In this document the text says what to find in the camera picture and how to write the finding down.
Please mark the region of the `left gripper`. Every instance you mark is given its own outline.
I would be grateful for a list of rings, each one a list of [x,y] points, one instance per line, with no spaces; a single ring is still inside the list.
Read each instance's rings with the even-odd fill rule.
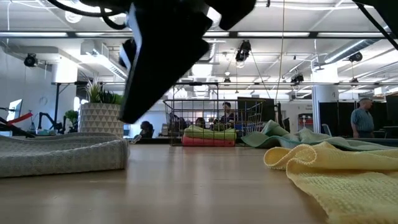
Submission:
[[[129,72],[121,121],[135,123],[209,51],[202,38],[213,22],[209,10],[197,0],[131,3],[127,24],[133,37],[119,49],[119,64]]]

